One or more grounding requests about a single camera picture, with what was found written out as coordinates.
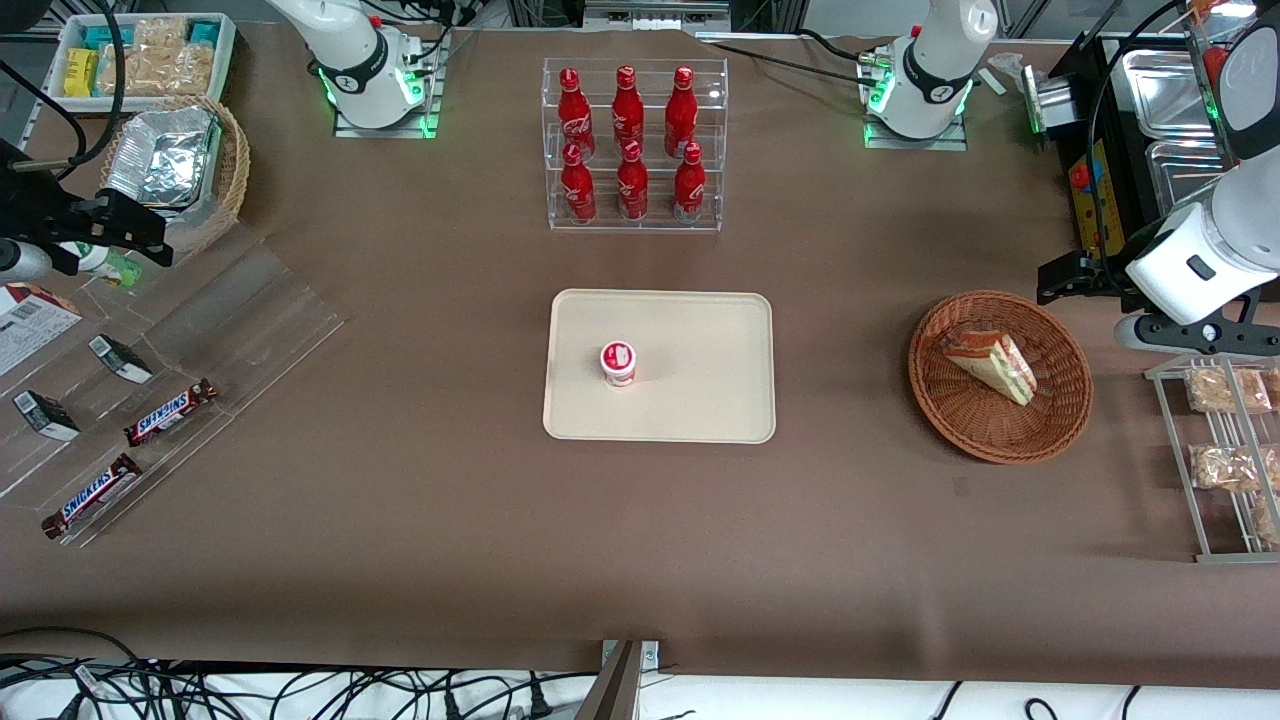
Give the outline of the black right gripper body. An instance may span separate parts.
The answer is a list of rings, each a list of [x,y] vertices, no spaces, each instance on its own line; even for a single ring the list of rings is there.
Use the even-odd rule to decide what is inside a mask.
[[[47,170],[18,172],[13,165],[29,158],[18,147],[1,141],[1,231],[3,238],[45,251],[52,269],[76,272],[78,255],[61,245],[73,241],[78,229],[73,205]]]

